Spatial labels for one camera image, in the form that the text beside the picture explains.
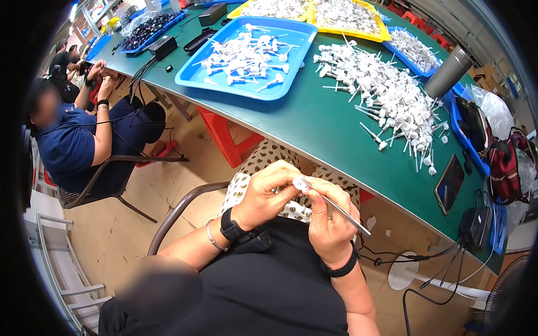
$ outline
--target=fan base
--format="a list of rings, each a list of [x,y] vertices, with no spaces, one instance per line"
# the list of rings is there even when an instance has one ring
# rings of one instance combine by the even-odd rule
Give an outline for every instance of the fan base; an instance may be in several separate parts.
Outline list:
[[[406,251],[402,253],[403,255],[416,255],[416,253],[412,251]],[[396,258],[396,261],[403,261],[403,260],[409,260],[408,258],[404,256],[399,256]],[[413,273],[417,273],[419,271],[419,263],[418,262],[395,262],[392,264],[391,269],[388,271],[388,285],[390,288],[394,290],[402,290],[406,289],[411,282],[413,281],[413,277],[410,277],[406,274],[406,270],[409,270]]]

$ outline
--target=red plaid bag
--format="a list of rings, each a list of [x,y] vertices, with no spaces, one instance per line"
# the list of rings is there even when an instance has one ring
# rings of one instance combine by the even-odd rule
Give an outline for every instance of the red plaid bag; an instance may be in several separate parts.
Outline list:
[[[494,137],[493,144],[487,150],[491,168],[490,195],[496,204],[509,205],[514,201],[529,203],[530,195],[527,195],[529,192],[525,195],[521,193],[518,160],[515,155],[516,148],[524,151],[536,163],[527,137],[515,127],[510,129],[510,134],[506,140]],[[502,203],[497,202],[498,198],[502,200]]]

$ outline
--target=pile of white plastic parts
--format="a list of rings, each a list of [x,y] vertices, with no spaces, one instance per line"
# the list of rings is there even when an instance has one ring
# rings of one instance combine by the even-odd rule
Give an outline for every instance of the pile of white plastic parts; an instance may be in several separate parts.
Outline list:
[[[407,139],[403,152],[409,147],[409,155],[414,157],[416,171],[419,171],[417,153],[421,153],[422,164],[430,166],[429,173],[436,173],[433,167],[432,135],[439,128],[448,130],[448,123],[441,121],[435,110],[442,106],[441,101],[433,100],[421,91],[416,76],[409,76],[409,69],[399,71],[393,60],[381,61],[381,52],[370,54],[357,47],[354,40],[346,44],[331,46],[320,45],[321,54],[314,55],[314,63],[319,63],[316,72],[320,77],[330,77],[336,80],[333,87],[327,89],[343,90],[351,94],[348,102],[360,94],[360,104],[355,108],[378,121],[381,131],[376,134],[365,128],[379,145],[382,151],[395,138]],[[392,135],[381,140],[379,137],[387,129],[392,128]],[[444,144],[446,134],[438,135]]]
[[[241,15],[299,19],[307,9],[308,0],[253,0],[241,9]]]
[[[193,64],[193,66],[201,64],[201,67],[207,70],[204,83],[219,85],[211,80],[211,75],[225,72],[228,85],[234,83],[260,84],[256,78],[272,77],[267,74],[269,70],[276,72],[274,79],[258,88],[256,92],[284,81],[281,73],[287,74],[289,72],[288,53],[292,48],[299,48],[299,46],[278,42],[278,38],[287,34],[271,36],[267,34],[270,32],[269,30],[248,23],[245,28],[247,32],[240,32],[236,39],[225,42],[212,41],[213,53],[211,56]],[[256,39],[252,37],[253,31],[264,32],[264,34]],[[268,64],[276,59],[282,64]]]
[[[314,0],[316,25],[379,34],[374,17],[377,12],[369,10],[363,2],[352,0]]]
[[[418,38],[411,37],[405,30],[391,32],[389,43],[401,51],[423,73],[430,72],[440,66],[435,58],[436,53],[432,53],[431,48],[425,46]]]

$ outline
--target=yellow plastic tray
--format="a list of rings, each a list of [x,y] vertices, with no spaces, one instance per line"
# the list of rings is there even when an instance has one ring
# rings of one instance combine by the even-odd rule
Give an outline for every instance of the yellow plastic tray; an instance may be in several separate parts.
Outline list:
[[[364,4],[364,6],[367,9],[369,9],[371,11],[374,11],[376,13],[376,16],[374,16],[373,19],[376,21],[377,25],[379,26],[379,35],[363,33],[363,32],[359,32],[359,31],[356,31],[356,30],[350,30],[350,29],[342,29],[342,28],[338,28],[338,27],[330,27],[330,26],[318,25],[318,24],[316,24],[316,17],[314,16],[315,5],[314,5],[313,2],[310,2],[310,8],[307,11],[308,18],[307,18],[306,22],[315,25],[318,28],[320,33],[323,32],[323,33],[332,33],[332,34],[339,34],[339,35],[344,33],[344,35],[347,35],[347,36],[359,37],[359,38],[362,38],[362,39],[372,40],[372,41],[375,41],[375,42],[389,41],[391,39],[391,35],[388,33],[387,27],[385,26],[385,24],[383,23],[383,21],[379,17],[376,8],[373,5],[371,5],[371,4],[367,3],[367,2],[364,2],[364,1],[353,0],[353,2],[356,2],[356,3],[359,3],[359,4],[362,3],[362,4]]]
[[[232,10],[226,17],[229,18],[229,19],[235,19],[235,18],[238,18],[241,16],[241,11],[243,10],[243,8],[245,7],[248,7],[249,6],[249,3],[252,2],[253,0],[248,0],[247,2],[245,2],[244,4],[242,4],[241,6],[239,6],[238,8],[235,8],[234,10]],[[306,9],[306,13],[304,13],[302,16],[298,17],[297,19],[290,19],[290,20],[294,20],[294,21],[306,21],[307,18],[308,18],[308,12],[309,12],[309,9],[310,7],[312,6],[311,3],[308,4],[307,6],[307,9]]]

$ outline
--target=navy blue shirt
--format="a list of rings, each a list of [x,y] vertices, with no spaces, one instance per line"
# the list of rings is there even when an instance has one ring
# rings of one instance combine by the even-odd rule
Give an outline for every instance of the navy blue shirt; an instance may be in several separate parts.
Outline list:
[[[70,192],[80,191],[78,184],[84,189],[87,181],[80,181],[77,177],[89,173],[91,178],[94,172],[89,168],[95,155],[97,117],[67,103],[62,104],[58,114],[58,123],[47,130],[40,130],[36,136],[39,154],[56,184]]]

